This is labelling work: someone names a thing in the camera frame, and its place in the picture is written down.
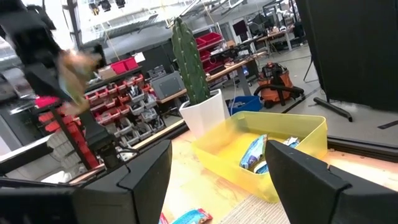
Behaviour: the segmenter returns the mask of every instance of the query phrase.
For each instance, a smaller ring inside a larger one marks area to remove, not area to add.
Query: black metal frame
[[[69,129],[67,128],[65,123],[62,121],[62,117],[58,114],[57,109],[55,109],[53,106],[50,106],[50,111],[53,114],[53,116],[54,116],[55,120],[57,121],[57,123],[59,124],[59,126],[60,126],[61,130],[63,131],[63,133],[65,133],[65,136],[70,141],[70,144],[72,145],[73,150],[78,154],[78,156],[79,156],[81,162],[83,163],[83,165],[86,167],[87,170],[90,170],[91,169],[90,164],[86,160],[86,157],[83,155],[83,153],[80,151],[80,148],[79,148],[77,142],[75,141],[75,139],[70,134]]]

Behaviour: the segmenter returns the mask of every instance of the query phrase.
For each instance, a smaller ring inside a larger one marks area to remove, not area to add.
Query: red box
[[[124,63],[126,64],[126,68],[128,71],[133,70],[138,67],[136,59],[134,57],[125,59]]]
[[[206,41],[202,40],[201,38],[196,38],[195,40],[197,42],[198,49],[206,46]]]
[[[117,75],[123,74],[127,71],[126,64],[124,61],[115,62],[111,64],[111,68],[116,72]]]
[[[214,44],[215,42],[222,40],[223,37],[217,33],[211,32],[209,34],[199,37],[199,39],[204,40],[206,42],[205,46],[207,46],[207,45]]]
[[[211,55],[211,53],[208,50],[201,51],[200,52],[200,60],[201,61],[207,60],[210,58],[210,55]]]

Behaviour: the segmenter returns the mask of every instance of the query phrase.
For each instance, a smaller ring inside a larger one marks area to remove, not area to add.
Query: workbench
[[[292,50],[292,44],[290,43],[289,32],[293,28],[294,28],[294,26],[290,26],[290,27],[286,28],[286,30],[270,33],[267,36],[258,39],[257,42],[264,41],[266,43],[267,51],[271,52],[269,39],[273,38],[273,37],[277,37],[277,36],[283,34],[283,35],[285,35],[285,39],[286,39],[286,42],[287,42],[287,47],[289,48],[289,51],[291,51]]]

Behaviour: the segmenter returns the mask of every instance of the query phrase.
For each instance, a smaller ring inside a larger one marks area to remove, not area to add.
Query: computer monitor
[[[246,23],[244,20],[235,23],[233,27],[236,35],[242,35],[248,31],[248,28],[246,27]]]

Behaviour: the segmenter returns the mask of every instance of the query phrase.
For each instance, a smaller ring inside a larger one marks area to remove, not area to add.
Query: gray storage bin
[[[138,116],[138,115],[140,115],[142,112],[144,112],[144,109],[145,109],[144,102],[142,102],[142,101],[139,102],[139,107],[138,107],[138,108],[133,109],[132,107],[133,107],[133,105],[130,106],[130,108],[131,108],[131,113],[134,114],[134,115],[136,115],[136,116]]]
[[[144,112],[141,113],[141,120],[144,122],[152,121],[157,117],[156,110],[151,108],[149,110],[144,110]]]
[[[137,96],[132,96],[131,93],[129,93],[129,96],[131,98],[132,103],[139,103],[141,100],[144,100],[145,94],[141,93],[140,95]]]
[[[125,126],[125,128],[118,129],[119,136],[125,135],[129,131],[132,131],[132,124],[127,118],[121,118],[120,122]]]
[[[147,98],[144,100],[145,108],[151,109],[157,105],[156,97],[153,94],[148,93]]]
[[[135,144],[137,144],[137,142],[139,142],[140,137],[136,130],[132,129],[129,133],[133,135],[133,138],[129,139],[127,136],[123,136],[122,139],[124,144],[127,145],[127,147],[133,147]]]
[[[148,138],[149,136],[151,136],[151,134],[152,134],[152,130],[151,130],[150,126],[149,126],[147,123],[139,123],[139,124],[137,125],[137,128],[142,128],[142,129],[145,129],[145,130],[146,130],[146,132],[143,133],[143,134],[140,134],[140,133],[137,131],[138,136],[139,136],[139,139],[141,139],[141,141],[144,140],[144,139],[147,139],[147,138]]]
[[[150,129],[152,130],[153,133],[158,133],[159,131],[163,130],[165,128],[165,124],[164,122],[161,120],[160,117],[157,117],[159,125],[156,127],[152,127],[152,125],[150,125]]]

